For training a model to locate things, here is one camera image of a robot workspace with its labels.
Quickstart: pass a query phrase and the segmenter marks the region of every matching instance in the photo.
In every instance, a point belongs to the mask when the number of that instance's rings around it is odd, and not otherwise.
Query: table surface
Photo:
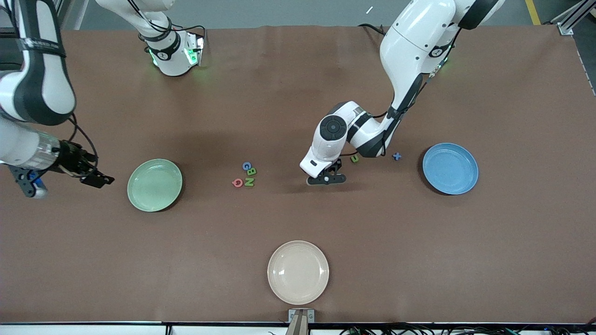
[[[291,306],[266,269],[291,240],[329,261],[327,289],[307,305],[318,321],[594,316],[596,100],[555,27],[462,32],[387,157],[347,161],[334,187],[308,187],[299,162],[336,103],[386,110],[380,36],[214,30],[206,67],[181,77],[160,74],[132,32],[64,32],[64,43],[79,124],[116,181],[98,190],[49,173],[48,198],[30,200],[0,170],[1,321],[284,320]],[[439,142],[475,156],[469,193],[423,182],[421,155]],[[154,158],[176,162],[185,189],[144,213],[126,183]],[[247,160],[255,186],[236,189]]]

